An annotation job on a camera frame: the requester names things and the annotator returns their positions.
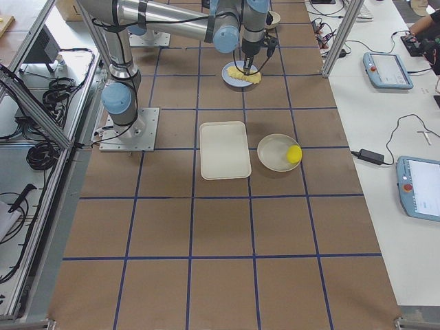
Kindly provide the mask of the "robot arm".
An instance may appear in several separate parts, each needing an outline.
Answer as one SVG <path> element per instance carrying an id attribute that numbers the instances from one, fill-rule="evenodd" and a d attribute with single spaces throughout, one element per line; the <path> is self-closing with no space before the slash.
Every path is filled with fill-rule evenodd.
<path id="1" fill-rule="evenodd" d="M 210 1 L 209 12 L 195 12 L 156 1 L 80 1 L 92 23 L 104 32 L 111 75 L 119 82 L 140 75 L 133 63 L 129 28 L 176 34 L 211 43 L 222 53 L 240 47 L 244 60 L 236 68 L 244 81 L 258 81 L 252 69 L 262 47 L 270 57 L 278 40 L 266 33 L 268 1 Z"/>

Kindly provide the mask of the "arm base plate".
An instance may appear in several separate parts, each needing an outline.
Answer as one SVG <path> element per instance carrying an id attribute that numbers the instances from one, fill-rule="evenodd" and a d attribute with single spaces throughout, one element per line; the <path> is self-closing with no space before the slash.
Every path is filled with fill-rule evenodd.
<path id="1" fill-rule="evenodd" d="M 154 151 L 160 109 L 140 108 L 137 113 L 137 120 L 128 131 L 126 127 L 115 125 L 111 115 L 108 115 L 106 125 L 112 128 L 103 131 L 104 142 L 100 143 L 99 150 L 102 152 Z"/>
<path id="2" fill-rule="evenodd" d="M 142 35 L 129 33 L 130 46 L 132 48 L 168 47 L 170 39 L 170 34 L 154 30 L 147 30 Z"/>

